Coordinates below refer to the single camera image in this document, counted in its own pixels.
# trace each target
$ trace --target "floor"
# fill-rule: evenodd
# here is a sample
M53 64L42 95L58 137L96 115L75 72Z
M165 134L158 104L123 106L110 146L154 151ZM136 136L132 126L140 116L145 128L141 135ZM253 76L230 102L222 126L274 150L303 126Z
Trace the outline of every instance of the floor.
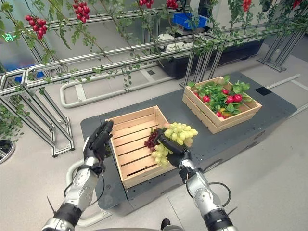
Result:
M267 49L267 46L263 45L258 56L220 66L214 76L241 71L263 86L267 86L301 74L297 80L308 87L308 63L290 56L285 63L287 70L278 73L256 61ZM14 155L0 165L0 230L40 230L53 216L47 196L54 207L58 207L63 201L66 171L82 158L84 141L80 122L84 118L178 90L179 82L171 80L73 109L61 107L59 85L46 87L63 113L71 119L76 150L52 158L48 145L28 128L24 128L25 134L18 141ZM101 80L97 84L102 88L112 87L108 80ZM272 90L297 107L308 103L308 91L304 92L292 83ZM230 187L232 199L226 210L229 212L238 207L230 214L230 218L239 230L307 229L307 117L308 110L301 112L285 121L261 144L206 173L209 181L221 181ZM222 201L226 200L227 195L222 188L213 189ZM87 209L83 217L97 211L99 208L95 204ZM183 186L162 195L126 217L119 218L112 215L91 227L77 227L76 230L92 231L112 227L158 229L163 218L169 218L173 224L182 226L186 231L206 230L198 209Z

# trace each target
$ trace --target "black glove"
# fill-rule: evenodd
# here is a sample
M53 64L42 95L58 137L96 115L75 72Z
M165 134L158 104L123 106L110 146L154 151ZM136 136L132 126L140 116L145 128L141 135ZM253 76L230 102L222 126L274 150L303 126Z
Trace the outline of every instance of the black glove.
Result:
M170 151L173 152L172 154L167 155L167 160L174 167L179 168L179 165L183 160L192 159L192 154L185 145L181 146L178 143L166 137L164 135L165 130L166 129L159 129L157 131L158 134L155 141L162 143L166 148L168 148Z
M99 128L97 128L93 134L89 137L85 148L83 150L84 159L89 156L98 158L101 162L104 161L106 154L106 145L108 145L109 139L112 137L110 132L114 122L105 121Z

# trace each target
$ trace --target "wooden crate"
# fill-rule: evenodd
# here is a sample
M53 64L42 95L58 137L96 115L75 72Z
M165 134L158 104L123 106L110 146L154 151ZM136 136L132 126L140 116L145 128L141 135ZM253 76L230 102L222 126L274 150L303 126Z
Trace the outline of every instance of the wooden crate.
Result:
M256 112L261 108L262 106L261 104L259 104L255 100L252 100L251 102L245 102L242 105L240 105L239 110L242 111L241 113L231 116L227 119L218 117L208 106L206 106L194 94L195 92L199 91L196 88L197 86L203 85L210 81L223 84L224 78L217 77L214 79L203 81L203 82L197 83L195 87L193 88L186 86L184 90L184 95L183 95L183 102L191 109L191 111L193 111L197 115L197 117L204 123L205 126L208 127L208 129L213 134L251 119L256 114ZM228 84L225 85L224 88L231 90L232 83L228 82Z
M144 146L151 128L161 128L168 122L158 106L108 120L114 121L111 144L126 189L174 169L172 165L166 168L157 165L150 149Z

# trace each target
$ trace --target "black table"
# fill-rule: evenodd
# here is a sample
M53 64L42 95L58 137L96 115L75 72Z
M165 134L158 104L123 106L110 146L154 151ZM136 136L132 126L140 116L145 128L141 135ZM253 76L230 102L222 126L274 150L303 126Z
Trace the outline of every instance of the black table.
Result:
M234 83L237 80L250 83L250 89L247 93L262 104L262 108L252 119L217 134L213 135L182 102L184 91L178 90L151 100L84 119L80 124L84 140L106 118L158 105L169 122L186 123L198 130L198 135L194 137L191 148L192 160L198 167L210 170L260 143L289 115L296 111L294 105L245 75L239 72L232 73L230 82ZM178 176L178 170L175 169L125 190L113 156L106 158L104 164L106 165L106 172L104 173L105 191L98 204L100 208L118 215L126 215L182 184ZM103 181L100 178L96 187L97 196L101 194L103 186Z

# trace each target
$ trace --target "robotic arm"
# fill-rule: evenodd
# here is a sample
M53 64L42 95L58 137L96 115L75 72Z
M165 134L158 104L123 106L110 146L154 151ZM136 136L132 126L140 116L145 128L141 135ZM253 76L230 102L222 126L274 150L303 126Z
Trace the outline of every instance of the robotic arm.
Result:
M112 126L113 121L105 122L87 138L83 149L84 165L78 168L73 182L64 194L64 202L42 231L74 231L81 214L91 203L99 175L104 172L103 161L106 145L112 136ZM210 189L202 169L194 166L190 151L168 139L161 129L156 140L173 152L167 158L173 166L180 169L182 181L199 208L208 231L236 231L220 205L219 197Z

